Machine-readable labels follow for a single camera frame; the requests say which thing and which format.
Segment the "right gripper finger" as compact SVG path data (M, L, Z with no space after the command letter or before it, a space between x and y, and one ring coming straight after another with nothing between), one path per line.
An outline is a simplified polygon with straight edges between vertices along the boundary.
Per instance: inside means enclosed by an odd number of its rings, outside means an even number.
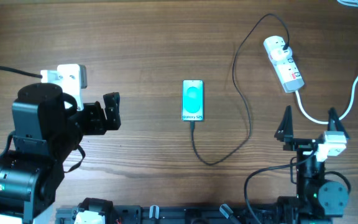
M328 119L328 131L339 131L343 132L346 139L350 139L349 134L347 133L345 127L341 123L339 116L335 108L330 108L328 111L329 119Z
M274 137L281 142L290 142L293 139L293 121L291 106L285 108L283 119L276 130Z

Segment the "Samsung Galaxy smartphone cyan screen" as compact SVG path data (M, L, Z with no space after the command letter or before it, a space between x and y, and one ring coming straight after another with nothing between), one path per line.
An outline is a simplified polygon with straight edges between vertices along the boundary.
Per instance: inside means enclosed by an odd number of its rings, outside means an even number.
M204 120L204 83L183 80L181 118L183 121Z

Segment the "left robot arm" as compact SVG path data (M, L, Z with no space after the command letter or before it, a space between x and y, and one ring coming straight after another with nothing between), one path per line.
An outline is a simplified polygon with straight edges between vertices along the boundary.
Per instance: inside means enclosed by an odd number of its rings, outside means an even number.
M53 83L21 88L12 104L15 129L0 154L0 215L33 223L55 202L65 159L84 153L83 136L104 135L121 125L118 92L77 109L73 96Z

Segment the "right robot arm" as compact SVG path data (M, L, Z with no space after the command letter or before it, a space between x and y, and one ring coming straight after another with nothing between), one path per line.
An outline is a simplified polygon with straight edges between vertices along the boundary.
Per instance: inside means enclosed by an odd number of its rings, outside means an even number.
M277 200L280 223L332 223L342 217L351 192L347 178L337 171L327 171L329 157L340 155L350 139L334 108L329 111L327 130L317 139L295 138L291 106L287 106L274 137L283 142L285 151L296 156L290 160L294 197Z

